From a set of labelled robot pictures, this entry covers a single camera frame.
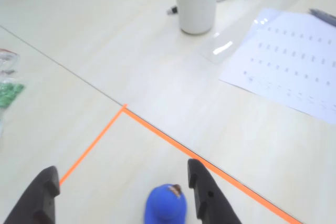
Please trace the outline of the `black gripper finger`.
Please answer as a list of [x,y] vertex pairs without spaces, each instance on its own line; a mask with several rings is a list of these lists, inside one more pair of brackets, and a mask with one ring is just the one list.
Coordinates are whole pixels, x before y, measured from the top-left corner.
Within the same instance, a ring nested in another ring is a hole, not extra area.
[[29,184],[4,221],[11,223],[52,224],[56,222],[55,197],[60,194],[55,166],[43,169]]
[[194,190],[196,216],[202,223],[241,223],[216,181],[199,160],[189,159],[187,171],[188,186]]

